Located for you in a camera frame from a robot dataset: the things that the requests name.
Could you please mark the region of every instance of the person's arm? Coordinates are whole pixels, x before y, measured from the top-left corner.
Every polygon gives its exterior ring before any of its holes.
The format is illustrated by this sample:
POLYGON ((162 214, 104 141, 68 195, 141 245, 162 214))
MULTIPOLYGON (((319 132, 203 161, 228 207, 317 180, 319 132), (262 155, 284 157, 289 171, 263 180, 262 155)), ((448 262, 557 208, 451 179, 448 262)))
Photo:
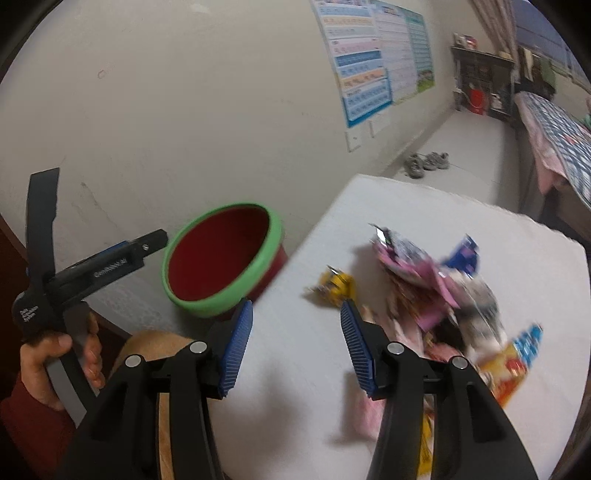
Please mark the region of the person's arm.
MULTIPOLYGON (((102 388, 101 345, 96 319, 89 319, 84 372, 102 388)), ((69 335, 49 333, 34 344, 21 347, 21 373, 10 397, 0 403, 0 420, 14 446, 42 480, 50 479, 74 435, 74 424, 51 387, 45 362, 70 350, 69 335)))

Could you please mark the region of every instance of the red sleeve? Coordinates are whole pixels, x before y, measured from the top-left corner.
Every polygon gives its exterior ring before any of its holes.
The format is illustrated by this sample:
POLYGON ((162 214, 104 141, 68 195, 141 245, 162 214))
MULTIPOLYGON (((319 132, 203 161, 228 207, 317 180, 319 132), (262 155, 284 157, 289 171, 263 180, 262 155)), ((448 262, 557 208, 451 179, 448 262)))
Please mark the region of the red sleeve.
POLYGON ((67 412, 35 400, 19 375, 12 395, 0 403, 0 420, 35 474, 51 479, 75 431, 67 412))

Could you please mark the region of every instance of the window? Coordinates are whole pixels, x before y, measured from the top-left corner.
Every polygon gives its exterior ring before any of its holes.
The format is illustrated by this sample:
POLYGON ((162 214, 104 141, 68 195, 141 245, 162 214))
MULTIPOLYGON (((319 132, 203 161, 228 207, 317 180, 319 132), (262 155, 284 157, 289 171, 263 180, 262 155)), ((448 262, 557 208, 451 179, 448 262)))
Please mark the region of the window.
POLYGON ((552 61, 554 69, 591 90, 581 65, 548 19, 528 0, 513 0, 517 23, 517 43, 552 61))

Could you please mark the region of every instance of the green and red bucket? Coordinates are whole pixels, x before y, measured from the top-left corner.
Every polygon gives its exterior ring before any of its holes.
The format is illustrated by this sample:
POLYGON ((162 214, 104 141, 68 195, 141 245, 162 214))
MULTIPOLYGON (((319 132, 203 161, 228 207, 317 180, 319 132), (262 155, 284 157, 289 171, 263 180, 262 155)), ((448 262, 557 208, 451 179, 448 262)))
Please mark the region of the green and red bucket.
POLYGON ((281 219, 259 203, 226 205, 195 219, 169 243, 162 265, 168 297, 197 317, 223 317, 256 300, 287 262, 281 219))

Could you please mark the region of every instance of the hand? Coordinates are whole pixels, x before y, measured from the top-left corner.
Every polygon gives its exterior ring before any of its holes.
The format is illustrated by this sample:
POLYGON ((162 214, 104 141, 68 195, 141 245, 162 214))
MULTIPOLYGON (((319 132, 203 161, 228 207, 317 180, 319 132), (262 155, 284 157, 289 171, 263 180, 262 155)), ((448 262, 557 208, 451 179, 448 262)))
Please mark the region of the hand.
MULTIPOLYGON (((101 373, 103 362, 100 357, 102 346, 97 336, 99 325, 94 313, 88 317, 88 337, 84 345, 83 370, 86 378, 96 388, 105 385, 105 376, 101 373)), ((38 402, 53 410, 64 410, 64 405, 51 386, 45 362, 59 358, 72 348, 72 337, 65 333, 49 332, 34 343, 25 343, 21 347, 21 379, 29 394, 38 402)))

